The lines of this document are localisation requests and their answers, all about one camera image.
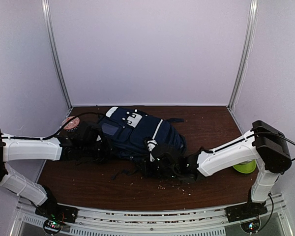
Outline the navy blue student backpack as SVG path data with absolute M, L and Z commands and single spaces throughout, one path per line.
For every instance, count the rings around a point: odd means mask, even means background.
M 149 115 L 138 109 L 111 107 L 105 115 L 98 120 L 102 131 L 113 146 L 115 155 L 123 160 L 131 161 L 141 172 L 141 162 L 149 159 L 149 152 L 144 143 L 145 138 L 152 138 L 158 145 L 165 145 L 177 151 L 182 156 L 186 151 L 185 137 L 175 129 L 173 123 L 183 122 L 182 118 L 162 119 Z M 156 159 L 165 159 L 173 164 L 173 171 L 181 176 L 179 158 L 171 160 L 161 153 Z

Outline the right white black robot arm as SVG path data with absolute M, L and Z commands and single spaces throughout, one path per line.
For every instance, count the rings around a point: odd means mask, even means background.
M 285 135 L 261 120 L 253 122 L 251 130 L 233 141 L 213 149 L 201 147 L 187 157 L 173 146 L 154 139 L 146 145 L 148 156 L 142 161 L 142 169 L 148 177 L 176 177 L 182 182 L 195 183 L 228 167 L 255 162 L 259 172 L 249 189 L 247 202 L 227 208 L 228 214 L 239 210 L 247 217 L 267 211 L 268 194 L 279 175 L 292 165 Z

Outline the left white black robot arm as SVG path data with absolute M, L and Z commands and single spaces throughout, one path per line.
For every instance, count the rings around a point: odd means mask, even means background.
M 84 121 L 70 136 L 18 137 L 0 130 L 0 186 L 28 199 L 39 211 L 57 218 L 61 208 L 51 190 L 14 170 L 8 163 L 15 160 L 51 160 L 96 164 L 106 162 L 112 154 L 112 145 L 101 127 Z

